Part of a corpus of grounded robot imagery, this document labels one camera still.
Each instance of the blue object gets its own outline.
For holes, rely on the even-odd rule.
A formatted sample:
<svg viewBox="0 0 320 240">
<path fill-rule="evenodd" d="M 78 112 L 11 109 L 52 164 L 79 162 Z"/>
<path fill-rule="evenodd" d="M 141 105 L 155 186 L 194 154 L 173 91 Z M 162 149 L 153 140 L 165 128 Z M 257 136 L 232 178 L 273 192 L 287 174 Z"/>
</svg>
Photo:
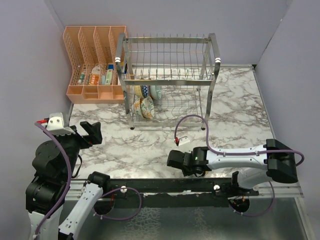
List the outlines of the blue object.
<svg viewBox="0 0 320 240">
<path fill-rule="evenodd" d="M 105 85 L 105 84 L 106 84 L 106 76 L 102 75 L 101 85 Z"/>
<path fill-rule="evenodd" d="M 147 85 L 142 86 L 142 95 L 144 98 L 149 96 L 149 87 Z"/>
</svg>

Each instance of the wire rack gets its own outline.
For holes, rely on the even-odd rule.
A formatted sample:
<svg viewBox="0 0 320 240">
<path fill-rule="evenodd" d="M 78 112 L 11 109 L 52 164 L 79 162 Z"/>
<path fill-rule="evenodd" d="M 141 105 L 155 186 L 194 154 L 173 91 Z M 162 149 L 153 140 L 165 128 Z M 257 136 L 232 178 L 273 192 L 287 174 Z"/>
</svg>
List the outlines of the wire rack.
<svg viewBox="0 0 320 240">
<path fill-rule="evenodd" d="M 124 49 L 123 67 L 121 66 Z M 171 35 L 125 37 L 118 39 L 115 65 L 125 96 L 125 110 L 131 129 L 138 125 L 174 126 L 185 115 L 203 116 L 201 86 L 209 86 L 205 119 L 209 119 L 211 100 L 220 70 L 220 53 L 216 35 L 210 33 L 192 37 Z M 154 100 L 153 120 L 139 117 L 131 111 L 127 85 L 161 86 L 161 100 Z M 202 125 L 198 118 L 183 125 Z"/>
</svg>

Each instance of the metal frame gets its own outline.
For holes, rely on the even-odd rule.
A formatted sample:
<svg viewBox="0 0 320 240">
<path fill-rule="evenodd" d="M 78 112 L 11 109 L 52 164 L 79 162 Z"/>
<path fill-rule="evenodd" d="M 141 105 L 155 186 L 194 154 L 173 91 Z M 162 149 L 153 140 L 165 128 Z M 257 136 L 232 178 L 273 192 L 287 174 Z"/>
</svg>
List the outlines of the metal frame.
<svg viewBox="0 0 320 240">
<path fill-rule="evenodd" d="M 214 55 L 214 64 L 211 58 L 211 48 Z M 170 37 L 159 37 L 157 35 L 156 37 L 137 36 L 129 38 L 126 38 L 125 33 L 121 33 L 118 37 L 115 56 L 115 68 L 123 90 L 125 114 L 130 129 L 134 129 L 135 126 L 172 127 L 175 126 L 182 115 L 194 114 L 194 112 L 189 111 L 192 108 L 189 108 L 183 112 L 178 110 L 177 116 L 173 115 L 173 112 L 176 112 L 176 110 L 172 110 L 172 116 L 169 117 L 166 115 L 167 118 L 164 119 L 159 116 L 159 118 L 155 120 L 135 119 L 133 113 L 131 114 L 130 97 L 127 89 L 127 86 L 134 85 L 174 86 L 174 89 L 177 91 L 181 91 L 184 88 L 183 86 L 197 86 L 193 88 L 193 92 L 190 94 L 193 95 L 199 92 L 198 98 L 195 100 L 195 105 L 197 107 L 199 106 L 201 115 L 203 114 L 200 99 L 201 86 L 209 86 L 204 117 L 206 120 L 209 120 L 213 91 L 221 65 L 220 52 L 214 33 L 210 33 L 208 37 L 171 37 L 171 35 Z M 135 65 L 137 65 L 140 59 L 142 61 L 140 73 L 137 73 L 138 69 L 134 69 L 133 67 L 132 59 L 134 56 L 136 56 Z M 167 101 L 175 100 L 174 97 L 167 99 Z M 162 106 L 163 102 L 165 101 L 160 101 L 159 106 Z M 181 101 L 180 104 L 178 103 L 179 102 L 175 102 L 172 104 L 173 107 L 181 109 L 186 105 L 184 101 Z M 183 122 L 182 125 L 200 125 L 202 129 L 205 128 L 204 123 L 201 121 Z"/>
</svg>

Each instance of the metal dish rack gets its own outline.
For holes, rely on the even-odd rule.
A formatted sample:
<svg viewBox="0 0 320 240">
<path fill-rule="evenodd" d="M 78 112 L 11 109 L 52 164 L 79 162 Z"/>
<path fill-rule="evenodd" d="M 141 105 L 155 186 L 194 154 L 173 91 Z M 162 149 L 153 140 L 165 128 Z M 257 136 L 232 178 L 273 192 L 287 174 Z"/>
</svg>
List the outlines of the metal dish rack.
<svg viewBox="0 0 320 240">
<path fill-rule="evenodd" d="M 115 56 L 115 67 L 123 90 L 125 114 L 130 129 L 133 130 L 135 126 L 174 127 L 182 117 L 189 114 L 203 117 L 202 86 L 209 86 L 205 90 L 207 103 L 204 116 L 206 120 L 209 119 L 221 65 L 214 33 L 210 33 L 208 37 L 126 37 L 125 33 L 121 33 Z M 153 101 L 153 120 L 139 117 L 131 111 L 136 96 L 128 95 L 127 86 L 134 85 L 162 86 L 162 99 Z M 187 118 L 181 125 L 196 125 L 205 129 L 202 120 L 196 117 Z"/>
</svg>

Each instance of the dish rack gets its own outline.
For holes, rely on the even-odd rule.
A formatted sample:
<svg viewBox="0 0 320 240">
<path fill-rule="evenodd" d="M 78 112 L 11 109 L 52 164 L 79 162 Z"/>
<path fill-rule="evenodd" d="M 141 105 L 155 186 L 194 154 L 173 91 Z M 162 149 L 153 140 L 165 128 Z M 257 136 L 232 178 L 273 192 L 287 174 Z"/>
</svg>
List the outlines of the dish rack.
<svg viewBox="0 0 320 240">
<path fill-rule="evenodd" d="M 121 33 L 115 53 L 115 68 L 123 90 L 130 129 L 133 130 L 135 126 L 174 127 L 186 115 L 203 117 L 202 102 L 205 101 L 204 118 L 208 120 L 220 65 L 220 52 L 214 33 L 208 37 L 126 37 L 125 33 Z M 155 115 L 152 120 L 144 119 L 131 110 L 136 97 L 129 96 L 127 86 L 135 85 L 158 85 L 162 88 L 162 98 L 153 102 Z M 207 92 L 206 99 L 202 99 L 201 90 Z M 205 129 L 203 121 L 196 117 L 187 118 L 181 125 Z"/>
<path fill-rule="evenodd" d="M 122 87 L 118 85 L 117 71 L 111 85 L 102 84 L 102 75 L 108 64 L 115 65 L 116 44 L 120 33 L 127 34 L 125 26 L 67 26 L 63 41 L 70 58 L 72 76 L 66 95 L 74 104 L 123 104 Z M 94 66 L 100 65 L 98 85 L 88 85 Z M 85 70 L 84 80 L 78 84 Z"/>
</svg>

